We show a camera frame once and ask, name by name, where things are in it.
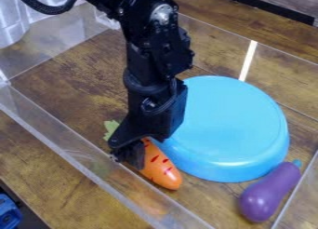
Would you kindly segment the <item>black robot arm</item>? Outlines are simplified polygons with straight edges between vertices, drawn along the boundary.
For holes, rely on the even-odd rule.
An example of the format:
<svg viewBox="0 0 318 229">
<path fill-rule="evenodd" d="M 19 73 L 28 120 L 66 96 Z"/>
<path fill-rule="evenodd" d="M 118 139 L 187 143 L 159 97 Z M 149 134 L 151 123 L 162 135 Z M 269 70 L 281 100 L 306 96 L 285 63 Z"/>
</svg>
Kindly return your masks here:
<svg viewBox="0 0 318 229">
<path fill-rule="evenodd" d="M 86 0 L 120 24 L 126 38 L 129 113 L 108 145 L 119 162 L 146 165 L 147 137 L 167 139 L 185 120 L 187 86 L 177 75 L 193 67 L 190 37 L 174 0 Z"/>
</svg>

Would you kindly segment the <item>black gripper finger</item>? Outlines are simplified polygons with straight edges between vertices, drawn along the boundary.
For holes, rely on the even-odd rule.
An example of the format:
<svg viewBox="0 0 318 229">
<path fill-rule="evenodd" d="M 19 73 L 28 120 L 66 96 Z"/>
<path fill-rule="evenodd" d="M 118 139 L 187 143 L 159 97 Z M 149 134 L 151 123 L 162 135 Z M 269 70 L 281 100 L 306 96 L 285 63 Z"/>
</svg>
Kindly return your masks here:
<svg viewBox="0 0 318 229">
<path fill-rule="evenodd" d="M 138 140 L 119 149 L 111 151 L 112 158 L 116 162 L 126 162 L 138 170 L 142 170 L 146 165 L 146 146 Z"/>
</svg>

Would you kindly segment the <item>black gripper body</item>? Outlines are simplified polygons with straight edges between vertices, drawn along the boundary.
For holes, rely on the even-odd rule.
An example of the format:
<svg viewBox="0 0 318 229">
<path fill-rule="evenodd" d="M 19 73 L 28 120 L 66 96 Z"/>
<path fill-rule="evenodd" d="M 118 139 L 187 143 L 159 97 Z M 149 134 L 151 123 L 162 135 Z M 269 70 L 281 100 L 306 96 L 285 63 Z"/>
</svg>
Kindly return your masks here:
<svg viewBox="0 0 318 229">
<path fill-rule="evenodd" d="M 108 140 L 112 149 L 149 136 L 163 141 L 181 126 L 187 86 L 175 75 L 185 70 L 185 59 L 169 57 L 169 62 L 162 63 L 146 49 L 127 45 L 123 83 L 129 90 L 129 113 Z"/>
</svg>

